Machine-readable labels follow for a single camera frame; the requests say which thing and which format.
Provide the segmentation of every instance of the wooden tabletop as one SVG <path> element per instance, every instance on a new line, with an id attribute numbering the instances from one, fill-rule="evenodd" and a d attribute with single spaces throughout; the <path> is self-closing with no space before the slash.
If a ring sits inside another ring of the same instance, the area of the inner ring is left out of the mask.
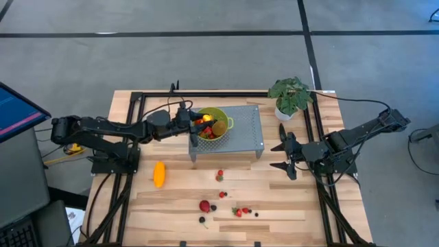
<path id="1" fill-rule="evenodd" d="M 131 91 L 115 91 L 109 120 L 125 123 L 130 94 Z M 260 159 L 256 159 L 254 152 L 199 154 L 197 161 L 192 163 L 185 134 L 141 145 L 141 162 L 133 179 L 123 245 L 177 246 L 180 241 L 187 241 L 188 246 L 254 246 L 254 242 L 261 242 L 262 246 L 325 246 L 314 177 L 309 172 L 298 170 L 297 180 L 292 181 L 284 171 L 269 166 L 285 160 L 285 153 L 270 151 L 280 143 L 280 121 L 274 115 L 275 100 L 253 97 L 185 99 L 192 100 L 193 107 L 258 105 L 265 150 Z M 166 104 L 166 101 L 164 97 L 147 98 L 145 111 Z M 344 127 L 336 99 L 318 95 L 318 104 L 325 133 Z M 175 112 L 176 106 L 172 106 L 173 116 Z M 317 139 L 312 107 L 309 112 Z M 283 124 L 287 132 L 294 132 L 300 143 L 308 142 L 302 111 Z M 114 137 L 107 139 L 118 141 Z M 164 162 L 167 169 L 161 189 L 155 188 L 152 182 L 157 161 Z M 220 183 L 215 180 L 219 169 L 224 170 L 224 181 Z M 105 176 L 100 174 L 93 179 L 84 230 L 91 200 Z M 114 177 L 112 175 L 106 181 L 97 197 L 91 218 L 92 231 L 108 212 Z M 344 176 L 336 188 L 342 213 L 359 235 L 371 242 L 358 185 L 352 178 Z M 226 191 L 228 196 L 220 199 L 221 191 Z M 201 212 L 198 206 L 201 200 L 216 205 L 217 211 Z M 248 207 L 253 213 L 236 217 L 232 214 L 233 207 Z M 329 215 L 333 238 L 337 241 L 335 219 L 332 213 Z M 201 216 L 206 218 L 204 225 L 207 228 L 198 222 Z M 112 226 L 112 241 L 116 239 L 118 223 L 119 213 Z"/>

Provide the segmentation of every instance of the wooden plank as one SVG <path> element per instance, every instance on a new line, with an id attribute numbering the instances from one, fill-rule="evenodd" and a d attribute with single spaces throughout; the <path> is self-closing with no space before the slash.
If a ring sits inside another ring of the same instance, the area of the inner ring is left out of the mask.
<path id="1" fill-rule="evenodd" d="M 115 91 L 109 114 L 111 121 L 125 122 L 130 94 L 131 91 Z M 285 172 L 269 166 L 270 163 L 285 160 L 284 153 L 270 151 L 280 143 L 280 121 L 274 116 L 274 100 L 252 97 L 186 99 L 193 101 L 193 107 L 258 105 L 264 153 L 260 159 L 256 159 L 254 152 L 205 154 L 198 155 L 197 162 L 192 163 L 185 134 L 142 145 L 139 170 L 133 179 L 123 245 L 177 246 L 180 241 L 187 241 L 189 246 L 253 246 L 258 241 L 263 246 L 323 246 L 324 231 L 314 177 L 307 171 L 298 171 L 298 179 L 291 181 Z M 318 100 L 325 133 L 342 129 L 344 124 L 337 101 L 319 95 Z M 145 110 L 166 102 L 167 98 L 164 97 L 147 98 Z M 177 106 L 172 106 L 171 114 L 175 114 L 176 109 Z M 317 139 L 312 108 L 310 115 Z M 286 131 L 294 132 L 299 142 L 308 142 L 302 112 L 297 112 L 291 121 L 284 122 L 284 126 Z M 155 188 L 152 182 L 157 161 L 164 162 L 167 168 L 166 181 L 161 189 Z M 307 168 L 304 163 L 298 166 Z M 220 183 L 215 180 L 218 169 L 224 170 L 224 181 Z M 91 199 L 103 178 L 104 175 L 98 175 L 93 179 L 86 216 Z M 114 175 L 108 179 L 97 198 L 92 230 L 107 213 L 113 181 Z M 221 191 L 226 191 L 228 196 L 219 198 Z M 343 177 L 337 184 L 337 192 L 346 218 L 364 239 L 372 241 L 357 184 L 351 178 Z M 201 212 L 201 200 L 208 200 L 217 206 L 217 211 Z M 232 213 L 233 207 L 248 207 L 253 213 L 236 217 Z M 198 222 L 201 216 L 206 219 L 204 225 Z M 112 240 L 115 240 L 118 223 L 119 216 L 115 218 Z M 334 229 L 332 215 L 331 226 Z"/>

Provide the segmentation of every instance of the green colander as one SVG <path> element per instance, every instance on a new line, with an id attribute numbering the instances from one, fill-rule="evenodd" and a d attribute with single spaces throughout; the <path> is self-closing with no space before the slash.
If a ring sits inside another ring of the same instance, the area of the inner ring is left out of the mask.
<path id="1" fill-rule="evenodd" d="M 212 115 L 213 118 L 218 120 L 218 121 L 224 121 L 224 123 L 226 123 L 227 130 L 230 130 L 231 128 L 233 128 L 233 124 L 234 124 L 233 118 L 227 117 L 227 114 L 219 108 L 206 107 L 206 108 L 200 109 L 198 111 L 198 113 L 209 114 L 209 115 Z M 227 130 L 225 131 L 225 133 L 222 136 L 217 137 L 215 139 L 206 139 L 206 138 L 203 138 L 201 136 L 198 136 L 198 137 L 200 137 L 201 139 L 206 140 L 206 141 L 216 141 L 216 140 L 220 139 L 221 137 L 223 137 L 227 133 Z"/>

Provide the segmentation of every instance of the gray floor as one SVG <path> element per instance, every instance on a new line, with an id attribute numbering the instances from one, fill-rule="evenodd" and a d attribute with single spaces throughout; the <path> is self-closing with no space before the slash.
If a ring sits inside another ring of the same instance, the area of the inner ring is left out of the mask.
<path id="1" fill-rule="evenodd" d="M 306 0 L 312 31 L 439 30 L 428 23 L 436 1 Z M 1 33 L 301 30 L 294 0 L 14 0 Z M 357 166 L 374 241 L 382 246 L 437 246 L 439 178 L 418 171 L 407 135 L 439 124 L 439 36 L 314 36 L 323 89 L 340 97 L 380 99 L 412 120 L 402 133 L 370 140 Z M 116 89 L 267 89 L 297 75 L 312 85 L 302 36 L 204 38 L 0 38 L 0 81 L 63 115 L 106 116 Z M 351 128 L 379 105 L 340 102 Z M 49 122 L 38 128 L 46 128 Z M 40 139 L 49 133 L 38 133 Z M 415 159 L 439 172 L 427 140 Z M 46 153 L 54 148 L 41 143 Z M 48 158 L 57 158 L 54 154 Z M 80 193 L 90 164 L 64 163 L 49 184 Z"/>

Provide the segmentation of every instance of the perforated metal platform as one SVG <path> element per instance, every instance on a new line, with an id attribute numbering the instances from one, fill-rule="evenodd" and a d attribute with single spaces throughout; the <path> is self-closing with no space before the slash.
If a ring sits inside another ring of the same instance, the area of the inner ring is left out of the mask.
<path id="1" fill-rule="evenodd" d="M 198 147 L 193 147 L 189 142 L 189 154 L 195 162 L 197 154 L 213 154 L 222 152 L 245 152 L 255 151 L 259 158 L 264 150 L 261 118 L 259 107 L 255 106 L 225 106 L 218 107 L 228 117 L 233 118 L 233 128 L 219 140 L 205 141 L 198 138 Z"/>

